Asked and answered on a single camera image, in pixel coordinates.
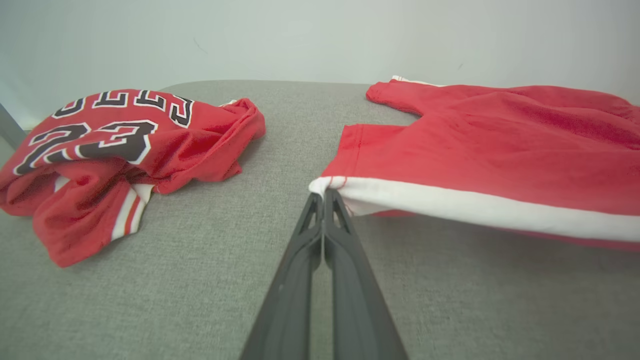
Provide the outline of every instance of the clothing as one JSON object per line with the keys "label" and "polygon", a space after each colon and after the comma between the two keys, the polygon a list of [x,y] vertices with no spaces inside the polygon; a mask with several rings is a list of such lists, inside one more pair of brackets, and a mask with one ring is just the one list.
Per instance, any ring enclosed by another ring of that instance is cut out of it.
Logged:
{"label": "clothing", "polygon": [[309,188],[339,189],[353,215],[397,209],[640,249],[637,106],[555,86],[398,80],[373,85],[367,98],[421,118],[344,128]]}
{"label": "clothing", "polygon": [[0,170],[0,208],[33,215],[59,266],[135,233],[151,190],[239,174],[238,156],[265,133],[248,99],[222,107],[148,90],[78,99],[39,124]]}

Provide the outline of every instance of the gray fabric surface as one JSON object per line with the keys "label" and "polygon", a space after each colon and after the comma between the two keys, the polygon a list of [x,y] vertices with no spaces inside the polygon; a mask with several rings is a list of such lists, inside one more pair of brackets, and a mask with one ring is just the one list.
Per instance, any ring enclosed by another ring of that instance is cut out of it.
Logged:
{"label": "gray fabric surface", "polygon": [[[367,85],[165,90],[249,97],[267,135],[242,174],[154,194],[139,233],[70,268],[49,261],[29,218],[0,213],[0,359],[237,358],[342,127],[415,118],[367,102]],[[640,254],[428,217],[354,223],[412,359],[640,357]],[[330,272],[315,278],[312,358],[330,359]]]}

